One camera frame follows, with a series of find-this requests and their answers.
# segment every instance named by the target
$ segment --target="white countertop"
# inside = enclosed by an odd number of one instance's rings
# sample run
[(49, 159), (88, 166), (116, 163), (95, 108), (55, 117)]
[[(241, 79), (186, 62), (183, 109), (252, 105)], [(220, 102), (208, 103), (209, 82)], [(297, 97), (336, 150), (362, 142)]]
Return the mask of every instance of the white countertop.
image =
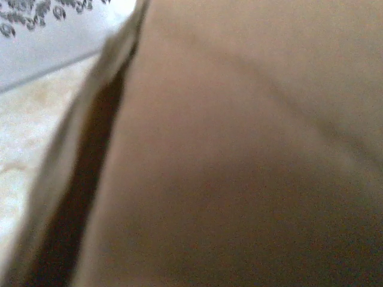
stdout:
[(0, 268), (47, 144), (96, 58), (0, 94)]

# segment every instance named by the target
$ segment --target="black print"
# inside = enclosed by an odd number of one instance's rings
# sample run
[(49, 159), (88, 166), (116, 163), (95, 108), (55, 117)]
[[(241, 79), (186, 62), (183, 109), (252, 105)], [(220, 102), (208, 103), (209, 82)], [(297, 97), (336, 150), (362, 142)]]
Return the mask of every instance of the black print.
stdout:
[[(77, 14), (92, 10), (93, 0), (54, 0), (52, 9), (56, 20), (65, 20), (65, 7), (71, 7)], [(101, 0), (103, 4), (111, 0)], [(51, 0), (0, 0), (0, 33), (6, 38), (16, 36), (14, 24), (25, 26), (29, 31), (45, 27), (45, 16), (51, 11)]]

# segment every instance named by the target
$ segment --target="marble surface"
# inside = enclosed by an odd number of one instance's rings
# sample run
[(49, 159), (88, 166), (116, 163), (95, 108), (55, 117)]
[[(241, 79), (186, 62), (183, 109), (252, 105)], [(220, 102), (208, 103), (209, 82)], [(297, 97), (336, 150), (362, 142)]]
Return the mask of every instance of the marble surface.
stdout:
[(0, 94), (0, 268), (47, 144), (96, 58)]

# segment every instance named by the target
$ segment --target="brown paper bag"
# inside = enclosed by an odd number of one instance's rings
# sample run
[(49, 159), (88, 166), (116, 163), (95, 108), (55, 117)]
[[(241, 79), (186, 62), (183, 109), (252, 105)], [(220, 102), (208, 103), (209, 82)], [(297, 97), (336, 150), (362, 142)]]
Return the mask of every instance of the brown paper bag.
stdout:
[(360, 2), (138, 8), (61, 125), (3, 286), (382, 282), (383, 8)]

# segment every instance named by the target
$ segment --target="beige surface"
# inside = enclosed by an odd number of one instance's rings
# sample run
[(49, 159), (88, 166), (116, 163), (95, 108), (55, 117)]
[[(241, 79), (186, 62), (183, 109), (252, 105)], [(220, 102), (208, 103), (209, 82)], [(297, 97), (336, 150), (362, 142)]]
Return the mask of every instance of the beige surface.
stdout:
[(338, 6), (151, 2), (73, 286), (378, 274), (380, 46), (369, 14)]
[(0, 95), (0, 268), (44, 150), (95, 59)]

